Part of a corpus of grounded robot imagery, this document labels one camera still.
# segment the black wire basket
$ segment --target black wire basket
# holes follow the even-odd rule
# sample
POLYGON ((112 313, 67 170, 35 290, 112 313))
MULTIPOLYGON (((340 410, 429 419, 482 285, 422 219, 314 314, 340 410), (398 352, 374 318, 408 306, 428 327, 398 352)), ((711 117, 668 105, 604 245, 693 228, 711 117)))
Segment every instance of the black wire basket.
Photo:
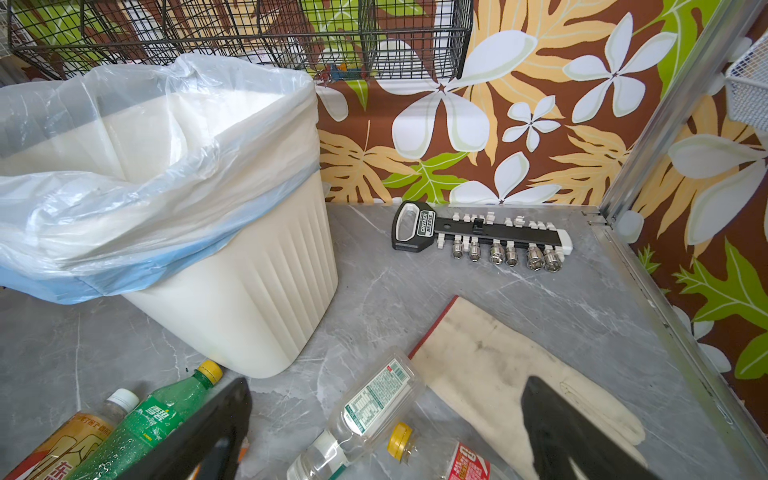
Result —
POLYGON ((316 80, 460 77, 471 0, 8 0, 11 51, 54 79, 183 53, 316 80))

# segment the trash bag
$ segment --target trash bag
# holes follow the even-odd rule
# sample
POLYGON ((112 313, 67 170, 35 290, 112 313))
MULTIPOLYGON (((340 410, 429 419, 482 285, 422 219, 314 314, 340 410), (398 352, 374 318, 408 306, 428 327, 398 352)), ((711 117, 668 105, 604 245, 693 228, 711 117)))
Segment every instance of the trash bag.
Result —
POLYGON ((312 79, 236 58, 0 89, 0 285, 71 304, 208 257, 319 169, 312 79))

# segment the socket set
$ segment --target socket set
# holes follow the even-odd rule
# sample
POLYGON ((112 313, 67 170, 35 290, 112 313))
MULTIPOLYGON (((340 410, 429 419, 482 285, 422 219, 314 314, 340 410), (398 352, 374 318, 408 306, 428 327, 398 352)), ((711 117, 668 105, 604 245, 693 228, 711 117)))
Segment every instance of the socket set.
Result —
POLYGON ((526 250, 526 264, 531 270, 557 272, 565 256, 573 251, 568 232, 552 223, 536 222, 524 217, 506 217, 496 223, 495 213, 453 218, 438 217, 424 202, 405 201, 395 213, 392 222, 392 248, 407 252, 420 252, 435 241, 442 249, 450 245, 451 254, 460 259, 466 253, 473 262, 480 261, 481 245, 490 245, 488 258, 495 265, 518 264, 518 248, 526 250))

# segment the floral wallpaper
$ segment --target floral wallpaper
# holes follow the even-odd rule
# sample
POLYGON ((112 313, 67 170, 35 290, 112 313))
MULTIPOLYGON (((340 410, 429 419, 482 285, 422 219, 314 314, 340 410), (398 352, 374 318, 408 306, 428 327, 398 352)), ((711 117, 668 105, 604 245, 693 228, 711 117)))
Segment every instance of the floral wallpaper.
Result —
POLYGON ((475 0, 461 78, 317 87, 327 200, 598 205, 718 1, 475 0))
MULTIPOLYGON (((768 9, 737 60, 768 28, 768 9)), ((702 353, 768 432, 768 136, 727 116, 717 75, 620 233, 702 353)))

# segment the bottle cap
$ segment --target bottle cap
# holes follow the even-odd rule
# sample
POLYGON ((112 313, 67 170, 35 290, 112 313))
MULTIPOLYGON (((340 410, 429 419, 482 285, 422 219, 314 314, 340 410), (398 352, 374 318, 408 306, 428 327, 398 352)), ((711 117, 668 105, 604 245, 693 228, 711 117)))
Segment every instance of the bottle cap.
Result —
POLYGON ((221 367, 211 360, 202 362, 197 367, 197 371, 205 375, 205 378, 209 379, 211 383, 216 385, 224 373, 221 371, 221 367))
POLYGON ((115 390, 114 393, 109 396, 107 401, 119 405, 120 408, 128 413, 131 413, 131 410, 135 409, 136 405, 139 404, 139 398, 136 394, 131 390, 126 389, 115 390))
POLYGON ((392 432, 392 436, 389 437, 389 445, 387 445, 386 451, 398 462, 402 460, 402 454, 406 450, 406 445, 408 445, 408 440, 411 438, 412 433, 413 429, 411 427, 400 422, 395 427, 395 431, 392 432))

